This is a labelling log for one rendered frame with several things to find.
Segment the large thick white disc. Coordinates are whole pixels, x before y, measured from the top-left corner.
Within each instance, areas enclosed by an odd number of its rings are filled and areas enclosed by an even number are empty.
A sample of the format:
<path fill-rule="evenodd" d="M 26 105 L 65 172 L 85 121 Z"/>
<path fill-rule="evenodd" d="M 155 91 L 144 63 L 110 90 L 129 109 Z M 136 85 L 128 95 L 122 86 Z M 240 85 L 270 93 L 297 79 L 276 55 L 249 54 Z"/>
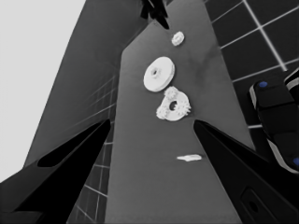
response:
<path fill-rule="evenodd" d="M 161 91 L 172 80 L 175 65 L 168 57 L 162 56 L 154 60 L 146 69 L 143 83 L 148 91 Z"/>

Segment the small white T-shaped piece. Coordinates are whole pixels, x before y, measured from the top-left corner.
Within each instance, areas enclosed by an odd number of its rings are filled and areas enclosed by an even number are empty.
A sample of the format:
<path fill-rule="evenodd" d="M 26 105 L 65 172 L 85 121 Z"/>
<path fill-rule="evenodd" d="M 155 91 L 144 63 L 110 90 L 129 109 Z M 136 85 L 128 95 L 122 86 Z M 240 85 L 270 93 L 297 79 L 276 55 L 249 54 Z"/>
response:
<path fill-rule="evenodd" d="M 177 159 L 179 161 L 190 162 L 190 161 L 200 161 L 201 159 L 203 159 L 203 157 L 199 154 L 189 154 L 189 155 L 177 156 Z"/>

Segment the white round carrier with pins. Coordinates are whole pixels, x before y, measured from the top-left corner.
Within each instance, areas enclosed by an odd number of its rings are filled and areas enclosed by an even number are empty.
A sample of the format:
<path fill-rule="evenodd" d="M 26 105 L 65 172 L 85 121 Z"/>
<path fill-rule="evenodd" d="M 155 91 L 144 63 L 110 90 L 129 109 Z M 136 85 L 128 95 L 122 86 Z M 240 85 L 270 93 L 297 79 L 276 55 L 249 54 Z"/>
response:
<path fill-rule="evenodd" d="M 168 121 L 178 121 L 178 120 L 182 119 L 183 117 L 187 116 L 191 112 L 190 111 L 185 116 L 178 115 L 177 114 L 177 110 L 176 110 L 176 105 L 179 102 L 188 102 L 189 105 L 190 105 L 189 98 L 182 91 L 179 91 L 178 92 L 178 96 L 175 99 L 173 99 L 173 100 L 168 100 L 165 97 L 163 98 L 162 103 L 159 106 L 166 106 L 167 109 L 169 110 L 169 113 L 168 113 L 168 115 L 166 117 L 166 120 L 168 120 Z"/>

